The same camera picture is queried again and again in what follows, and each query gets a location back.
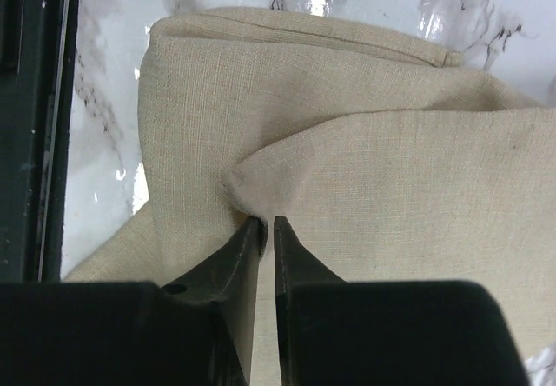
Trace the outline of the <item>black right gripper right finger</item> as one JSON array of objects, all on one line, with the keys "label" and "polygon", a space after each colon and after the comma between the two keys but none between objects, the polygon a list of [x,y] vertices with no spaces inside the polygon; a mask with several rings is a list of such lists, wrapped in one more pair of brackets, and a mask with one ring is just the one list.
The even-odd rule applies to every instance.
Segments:
[{"label": "black right gripper right finger", "polygon": [[468,281],[348,282],[274,222],[286,385],[526,385],[498,303]]}]

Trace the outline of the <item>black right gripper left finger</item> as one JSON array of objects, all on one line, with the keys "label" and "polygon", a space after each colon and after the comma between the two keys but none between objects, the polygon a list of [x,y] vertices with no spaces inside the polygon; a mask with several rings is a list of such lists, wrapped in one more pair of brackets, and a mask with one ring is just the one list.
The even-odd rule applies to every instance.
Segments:
[{"label": "black right gripper left finger", "polygon": [[246,385],[263,225],[152,282],[1,288],[4,385]]}]

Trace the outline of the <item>beige linen napkin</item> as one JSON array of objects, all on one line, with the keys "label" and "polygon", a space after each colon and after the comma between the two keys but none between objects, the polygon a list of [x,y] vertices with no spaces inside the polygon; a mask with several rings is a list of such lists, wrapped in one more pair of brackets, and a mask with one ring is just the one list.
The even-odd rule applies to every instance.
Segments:
[{"label": "beige linen napkin", "polygon": [[555,108],[376,26],[224,8],[151,26],[149,200],[70,282],[168,283],[248,216],[349,282],[477,283],[555,379]]}]

